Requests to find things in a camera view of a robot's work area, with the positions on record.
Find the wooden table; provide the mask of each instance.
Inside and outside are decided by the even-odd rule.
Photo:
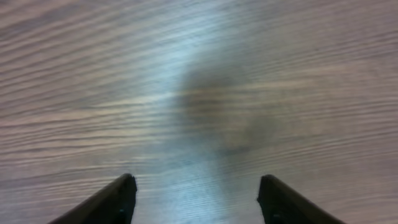
[[[263,223],[274,174],[398,222],[396,0],[0,1],[0,223],[136,176],[133,223]]]

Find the wooden surface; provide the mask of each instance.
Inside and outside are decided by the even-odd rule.
[[[0,1],[0,223],[136,176],[133,223],[262,223],[274,174],[398,223],[396,0]]]

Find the black object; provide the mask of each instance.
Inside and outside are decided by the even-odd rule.
[[[130,224],[136,192],[135,178],[123,174],[51,224]]]
[[[123,174],[50,224],[130,224],[136,180]],[[266,224],[343,224],[272,175],[261,178],[257,201]]]

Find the wooden floor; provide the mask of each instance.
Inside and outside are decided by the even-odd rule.
[[[0,1],[0,223],[136,176],[144,223],[263,223],[274,174],[398,223],[396,0]]]

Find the light brown wood streak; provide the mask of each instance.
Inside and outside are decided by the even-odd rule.
[[[262,223],[274,174],[397,223],[398,3],[0,1],[0,222],[130,172],[133,223]]]

